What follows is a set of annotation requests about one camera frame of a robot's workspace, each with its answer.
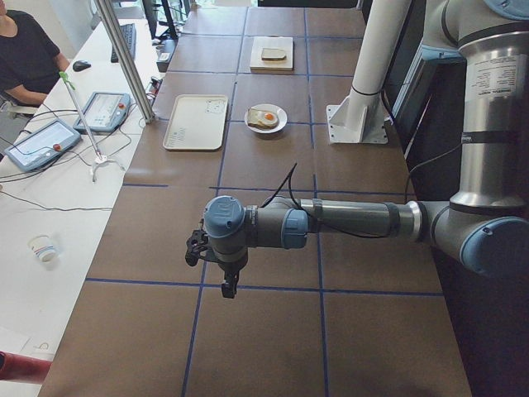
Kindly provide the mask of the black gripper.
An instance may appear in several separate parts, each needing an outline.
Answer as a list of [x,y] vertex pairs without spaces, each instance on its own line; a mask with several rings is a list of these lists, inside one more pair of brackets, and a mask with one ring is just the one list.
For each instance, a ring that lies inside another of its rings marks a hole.
[[226,280],[222,283],[222,297],[234,299],[236,297],[236,283],[239,280],[240,271],[248,262],[248,253],[235,261],[218,261],[218,265],[225,273]]

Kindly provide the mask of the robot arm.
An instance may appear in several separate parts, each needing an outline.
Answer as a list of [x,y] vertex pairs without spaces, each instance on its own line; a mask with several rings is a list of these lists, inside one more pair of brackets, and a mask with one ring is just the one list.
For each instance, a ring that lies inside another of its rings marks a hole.
[[528,268],[528,222],[517,194],[517,164],[528,108],[528,4],[430,1],[423,55],[465,59],[460,187],[446,202],[357,203],[278,195],[261,206],[232,196],[212,199],[188,239],[186,260],[217,263],[222,294],[236,295],[251,247],[301,248],[310,232],[426,242],[481,275]]

